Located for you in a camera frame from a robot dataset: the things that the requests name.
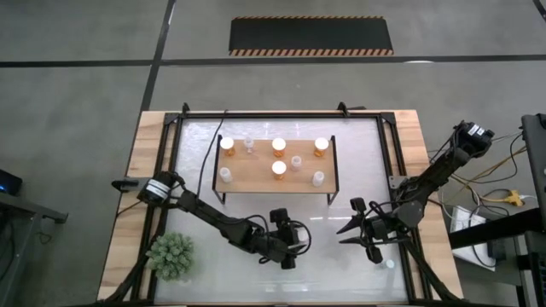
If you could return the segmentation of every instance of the green plant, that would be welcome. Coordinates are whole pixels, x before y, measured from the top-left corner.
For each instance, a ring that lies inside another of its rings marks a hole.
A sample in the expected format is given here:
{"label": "green plant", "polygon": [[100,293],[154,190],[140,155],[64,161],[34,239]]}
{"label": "green plant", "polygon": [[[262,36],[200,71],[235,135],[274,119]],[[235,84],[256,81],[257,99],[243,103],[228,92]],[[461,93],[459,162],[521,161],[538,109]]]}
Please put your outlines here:
{"label": "green plant", "polygon": [[194,242],[179,233],[168,233],[157,238],[149,251],[147,266],[158,278],[173,281],[191,269],[194,263]]}

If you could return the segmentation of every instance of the wooden table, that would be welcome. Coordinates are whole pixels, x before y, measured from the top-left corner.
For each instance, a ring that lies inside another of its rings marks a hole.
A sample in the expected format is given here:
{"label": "wooden table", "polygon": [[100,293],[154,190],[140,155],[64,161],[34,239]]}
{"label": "wooden table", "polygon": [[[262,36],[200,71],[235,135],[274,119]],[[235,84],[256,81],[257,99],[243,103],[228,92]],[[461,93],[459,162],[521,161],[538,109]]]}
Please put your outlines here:
{"label": "wooden table", "polygon": [[[420,175],[428,167],[428,156],[425,142],[421,133],[421,126],[417,111],[415,110],[385,110],[394,112],[396,115],[398,134],[404,155],[406,171],[409,176]],[[157,157],[160,143],[161,128],[164,116],[167,112],[144,112],[140,119],[136,132],[135,143],[131,152],[128,177],[151,177],[154,173],[155,160]],[[391,163],[393,169],[398,171],[394,150],[392,150],[392,139],[389,131],[386,132],[387,142],[389,144],[389,153],[391,153]],[[167,140],[166,161],[171,152],[172,138]],[[136,192],[124,194],[119,203],[119,210],[136,202]],[[98,299],[107,298],[115,291],[118,285],[124,280],[127,273],[137,260],[138,248],[142,236],[142,226],[146,214],[146,205],[140,204],[135,208],[124,212],[113,227],[112,240],[108,250],[106,265],[102,275],[102,281],[99,288]],[[462,298],[461,284],[456,271],[455,261],[451,253],[451,247],[447,232],[444,226],[444,219],[440,207],[429,203],[426,207],[425,217],[419,224],[421,242],[425,252],[425,258],[438,275],[440,280],[456,296]],[[412,274],[417,291],[417,297],[422,298],[421,286],[419,282],[418,270],[412,260]],[[146,293],[148,289],[148,280],[150,272],[145,272],[142,291]]]}

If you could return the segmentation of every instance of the concrete floor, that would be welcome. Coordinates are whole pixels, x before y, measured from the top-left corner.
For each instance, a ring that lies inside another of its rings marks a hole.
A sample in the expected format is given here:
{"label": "concrete floor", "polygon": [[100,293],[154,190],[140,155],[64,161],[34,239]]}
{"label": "concrete floor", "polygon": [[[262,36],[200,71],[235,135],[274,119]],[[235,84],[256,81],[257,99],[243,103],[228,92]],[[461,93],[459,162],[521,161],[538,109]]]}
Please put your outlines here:
{"label": "concrete floor", "polygon": [[[165,0],[2,1],[0,61],[151,59],[165,7]],[[546,23],[531,0],[178,0],[164,58],[225,57],[229,20],[242,14],[382,14],[396,55],[546,54]],[[18,306],[94,301],[119,199],[109,183],[124,175],[148,71],[0,69],[0,168],[25,178],[30,200],[70,212],[65,225],[44,223],[54,239],[46,246],[36,239]],[[211,110],[332,109],[339,101],[411,108],[434,149],[461,119],[500,136],[517,131],[521,115],[546,113],[545,78],[541,61],[162,67],[151,109],[178,110],[183,102]],[[507,156],[508,145],[495,145],[460,174]],[[517,177],[477,189],[533,194],[525,155],[518,162]],[[466,195],[457,201],[470,204]],[[476,280],[473,266],[458,268],[466,298],[515,304],[512,287]]]}

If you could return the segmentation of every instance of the black floor mat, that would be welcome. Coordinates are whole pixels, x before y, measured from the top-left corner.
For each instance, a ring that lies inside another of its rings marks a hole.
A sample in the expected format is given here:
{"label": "black floor mat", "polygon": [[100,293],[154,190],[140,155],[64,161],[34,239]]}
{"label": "black floor mat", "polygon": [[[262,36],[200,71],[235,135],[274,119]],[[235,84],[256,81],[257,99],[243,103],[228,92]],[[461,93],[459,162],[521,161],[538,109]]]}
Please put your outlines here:
{"label": "black floor mat", "polygon": [[392,55],[382,16],[244,16],[231,21],[229,55]]}

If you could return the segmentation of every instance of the small wooden shelf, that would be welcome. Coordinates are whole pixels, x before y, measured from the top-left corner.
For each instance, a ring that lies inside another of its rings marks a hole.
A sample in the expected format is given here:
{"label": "small wooden shelf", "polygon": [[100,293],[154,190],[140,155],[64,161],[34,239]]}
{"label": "small wooden shelf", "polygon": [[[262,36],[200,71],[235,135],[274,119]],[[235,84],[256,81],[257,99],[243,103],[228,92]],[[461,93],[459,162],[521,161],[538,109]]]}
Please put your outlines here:
{"label": "small wooden shelf", "polygon": [[[281,158],[273,155],[272,140],[254,140],[252,153],[247,152],[244,140],[235,140],[235,155],[228,157],[220,148],[221,140],[222,136],[219,135],[212,190],[222,204],[227,193],[326,194],[328,204],[331,204],[340,191],[335,136],[330,138],[330,146],[322,157],[314,154],[315,140],[286,140],[287,147]],[[299,171],[292,171],[290,161],[296,155],[302,158],[303,165]],[[287,165],[282,180],[273,177],[271,166],[276,161]],[[232,182],[225,183],[219,176],[222,167],[229,168]],[[311,183],[316,171],[322,171],[325,175],[320,187]]]}

